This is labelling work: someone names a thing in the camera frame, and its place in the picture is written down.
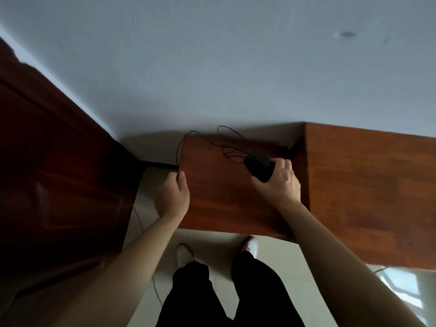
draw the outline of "wooden tabletop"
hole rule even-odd
[[[288,149],[265,143],[243,142],[208,136],[216,144],[234,144],[263,152],[268,157],[286,157]],[[292,236],[279,213],[254,189],[244,164],[222,155],[220,148],[202,136],[185,138],[179,170],[186,173],[191,193],[188,213],[180,227],[252,235]]]
[[[366,263],[436,269],[436,139],[304,131],[313,215]]]

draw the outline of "pant leg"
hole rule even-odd
[[[304,327],[280,277],[251,253],[233,258],[232,279],[239,297],[235,324]]]
[[[209,268],[191,262],[173,275],[156,326],[226,326],[232,323],[209,280]]]

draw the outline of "tile floor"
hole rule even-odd
[[[168,170],[148,168],[144,173],[134,207],[147,228],[157,218],[153,199]],[[132,212],[124,247],[141,233],[139,220]],[[238,297],[230,280],[230,263],[246,235],[178,229],[155,272],[156,289],[162,301],[171,290],[176,270],[174,248],[180,242],[192,247],[197,259],[209,266],[210,280],[227,316],[235,316]],[[283,280],[288,293],[307,327],[336,326],[298,245],[259,236],[258,259],[273,268]],[[373,271],[383,266],[368,265]],[[422,270],[385,269],[379,277],[406,301],[430,327],[436,327],[436,273]],[[151,282],[144,292],[129,327],[155,326],[161,305]]]

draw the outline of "computer mouse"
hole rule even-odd
[[[244,158],[244,165],[253,176],[262,182],[268,182],[275,167],[275,163],[262,153],[248,154]]]

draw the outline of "sneaker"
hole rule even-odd
[[[191,262],[195,262],[195,257],[193,256],[193,252],[190,247],[188,247],[187,244],[180,243],[176,247],[176,263],[177,268],[181,268],[185,266],[186,264],[189,264]]]
[[[257,258],[257,253],[259,252],[259,241],[254,236],[250,236],[245,242],[242,251],[248,251]]]

